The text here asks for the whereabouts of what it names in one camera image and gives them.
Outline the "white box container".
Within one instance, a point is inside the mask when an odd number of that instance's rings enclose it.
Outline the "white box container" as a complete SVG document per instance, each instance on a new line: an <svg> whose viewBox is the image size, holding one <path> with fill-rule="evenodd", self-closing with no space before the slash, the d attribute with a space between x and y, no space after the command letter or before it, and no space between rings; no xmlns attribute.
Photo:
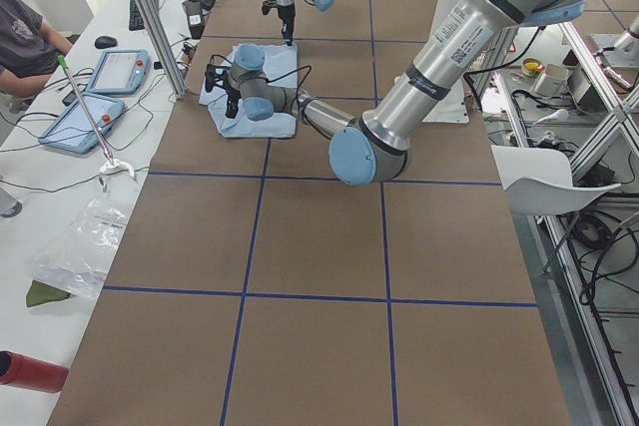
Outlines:
<svg viewBox="0 0 639 426"><path fill-rule="evenodd" d="M544 98L553 97L566 85L570 74L571 71L563 66L546 64L533 85L533 92Z"/></svg>

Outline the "black computer mouse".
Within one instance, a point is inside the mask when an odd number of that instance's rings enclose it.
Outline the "black computer mouse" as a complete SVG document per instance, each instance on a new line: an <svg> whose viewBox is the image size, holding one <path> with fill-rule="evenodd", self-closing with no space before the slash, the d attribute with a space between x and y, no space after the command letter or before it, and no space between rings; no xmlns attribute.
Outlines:
<svg viewBox="0 0 639 426"><path fill-rule="evenodd" d="M99 36L94 41L94 46L96 49L103 50L108 48L114 48L118 45L118 40L112 36Z"/></svg>

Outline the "seated person grey shirt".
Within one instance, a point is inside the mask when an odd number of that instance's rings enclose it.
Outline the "seated person grey shirt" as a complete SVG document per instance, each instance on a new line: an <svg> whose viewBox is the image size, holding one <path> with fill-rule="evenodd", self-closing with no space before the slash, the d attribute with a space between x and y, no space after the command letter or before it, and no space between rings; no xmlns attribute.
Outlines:
<svg viewBox="0 0 639 426"><path fill-rule="evenodd" d="M1 91L19 99L37 96L67 55L70 40L22 0L1 0Z"/></svg>

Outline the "red cylinder bottle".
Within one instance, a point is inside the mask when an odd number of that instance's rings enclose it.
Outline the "red cylinder bottle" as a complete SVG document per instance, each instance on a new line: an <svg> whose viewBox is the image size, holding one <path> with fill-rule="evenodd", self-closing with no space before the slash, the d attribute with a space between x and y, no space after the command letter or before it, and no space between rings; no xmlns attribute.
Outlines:
<svg viewBox="0 0 639 426"><path fill-rule="evenodd" d="M65 366L16 352L1 352L1 384L5 386L58 393L63 389L68 373Z"/></svg>

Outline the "blue teach pendant near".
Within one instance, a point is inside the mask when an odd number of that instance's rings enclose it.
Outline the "blue teach pendant near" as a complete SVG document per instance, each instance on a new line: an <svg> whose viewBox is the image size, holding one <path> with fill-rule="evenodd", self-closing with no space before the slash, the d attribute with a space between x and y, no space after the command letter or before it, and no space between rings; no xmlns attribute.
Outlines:
<svg viewBox="0 0 639 426"><path fill-rule="evenodd" d="M83 95L92 119L106 135L113 122L123 113L125 103L120 99L87 93ZM38 138L46 147L85 154L98 144L88 117L80 103L75 100Z"/></svg>

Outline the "blue teach pendant far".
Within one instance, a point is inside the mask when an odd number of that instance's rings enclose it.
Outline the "blue teach pendant far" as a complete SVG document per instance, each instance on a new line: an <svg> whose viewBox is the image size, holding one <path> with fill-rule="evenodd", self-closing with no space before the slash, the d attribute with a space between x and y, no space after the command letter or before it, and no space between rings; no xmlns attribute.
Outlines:
<svg viewBox="0 0 639 426"><path fill-rule="evenodd" d="M114 96L134 94L147 77L149 63L147 50L107 49L101 54L86 91Z"/></svg>

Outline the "light blue button shirt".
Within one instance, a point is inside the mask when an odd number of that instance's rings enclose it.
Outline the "light blue button shirt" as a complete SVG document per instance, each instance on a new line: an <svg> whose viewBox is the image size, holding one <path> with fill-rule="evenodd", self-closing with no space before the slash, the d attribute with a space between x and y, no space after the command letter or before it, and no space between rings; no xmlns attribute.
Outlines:
<svg viewBox="0 0 639 426"><path fill-rule="evenodd" d="M225 117L225 74L230 75L232 85L242 96L235 119ZM199 103L208 109L224 138L290 139L297 130L297 120L291 114L297 86L295 46L239 44L228 57L211 57Z"/></svg>

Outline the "white curved plastic sheet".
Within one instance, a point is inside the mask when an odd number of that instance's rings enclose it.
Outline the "white curved plastic sheet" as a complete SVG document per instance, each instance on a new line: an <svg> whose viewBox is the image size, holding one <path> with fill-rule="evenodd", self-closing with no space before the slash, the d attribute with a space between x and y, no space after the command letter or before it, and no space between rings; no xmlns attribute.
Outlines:
<svg viewBox="0 0 639 426"><path fill-rule="evenodd" d="M596 188L575 187L568 158L555 150L495 145L491 149L513 213L575 213L621 187L620 184Z"/></svg>

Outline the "blue teach pendant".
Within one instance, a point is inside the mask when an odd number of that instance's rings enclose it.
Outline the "blue teach pendant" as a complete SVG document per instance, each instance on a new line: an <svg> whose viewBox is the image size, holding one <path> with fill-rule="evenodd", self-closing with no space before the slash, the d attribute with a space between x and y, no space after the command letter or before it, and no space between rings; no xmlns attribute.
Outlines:
<svg viewBox="0 0 639 426"><path fill-rule="evenodd" d="M87 93L83 95L92 119L106 135L113 122L123 113L125 103L120 99ZM46 147L85 154L98 144L88 117L80 103L75 100L38 138Z"/></svg>
<svg viewBox="0 0 639 426"><path fill-rule="evenodd" d="M101 54L86 91L114 96L134 94L147 77L149 63L147 50L107 49Z"/></svg>

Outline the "reacher grabber stick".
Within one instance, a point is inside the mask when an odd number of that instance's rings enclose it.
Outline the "reacher grabber stick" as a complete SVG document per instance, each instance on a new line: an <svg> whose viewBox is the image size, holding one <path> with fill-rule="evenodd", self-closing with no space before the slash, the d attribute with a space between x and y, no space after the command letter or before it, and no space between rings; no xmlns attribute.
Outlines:
<svg viewBox="0 0 639 426"><path fill-rule="evenodd" d="M135 182L137 180L137 175L136 175L136 171L134 169L134 167L126 162L126 161L122 161L119 160L117 158L115 158L113 156L113 153L111 151L111 149L109 148L109 146L107 145L107 142L104 138L104 136L102 135L102 129L98 126L98 124L96 123L96 121L94 120L88 105L86 104L86 101L84 100L83 94L81 93L81 91L79 90L79 87L74 79L73 74L71 73L71 70L69 69L67 63L66 63L66 59L63 55L58 55L57 56L57 61L58 64L60 65L60 67L63 70L63 73L65 74L69 85L71 86L71 89L73 91L73 93L76 96L76 100L79 102L88 122L89 125L91 126L94 134L96 135L96 139L100 145L100 148L102 150L102 153L106 159L105 163L100 167L99 169L99 174L98 174L98 180L100 185L103 188L103 192L105 193L107 191L107 184L106 184L106 180L105 177L110 174L110 173L117 173L117 172L121 172L121 171L126 171L129 175L129 177L133 180L133 182Z"/></svg>

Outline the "grey aluminium frame post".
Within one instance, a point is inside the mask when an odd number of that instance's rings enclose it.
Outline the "grey aluminium frame post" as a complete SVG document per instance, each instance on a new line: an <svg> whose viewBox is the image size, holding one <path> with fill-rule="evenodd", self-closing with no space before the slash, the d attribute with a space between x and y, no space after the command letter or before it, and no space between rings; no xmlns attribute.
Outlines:
<svg viewBox="0 0 639 426"><path fill-rule="evenodd" d="M135 0L135 2L141 11L146 30L173 93L177 99L182 99L186 96L188 89L162 25L159 8L155 6L154 0Z"/></svg>

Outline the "green cloth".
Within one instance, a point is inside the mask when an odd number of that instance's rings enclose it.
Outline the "green cloth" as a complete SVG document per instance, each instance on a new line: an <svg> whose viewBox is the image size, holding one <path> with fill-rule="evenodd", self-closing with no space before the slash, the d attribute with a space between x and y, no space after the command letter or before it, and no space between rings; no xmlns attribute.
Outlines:
<svg viewBox="0 0 639 426"><path fill-rule="evenodd" d="M27 308L32 308L51 302L64 301L70 297L71 294L67 291L33 279L26 293L25 303Z"/></svg>

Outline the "clear plastic bag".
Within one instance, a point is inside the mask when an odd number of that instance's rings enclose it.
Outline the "clear plastic bag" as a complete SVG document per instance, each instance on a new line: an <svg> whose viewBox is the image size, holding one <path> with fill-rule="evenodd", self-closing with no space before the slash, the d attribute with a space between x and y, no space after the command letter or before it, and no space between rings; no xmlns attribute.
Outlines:
<svg viewBox="0 0 639 426"><path fill-rule="evenodd" d="M33 257L33 277L75 296L98 298L128 225L133 206L93 198Z"/></svg>

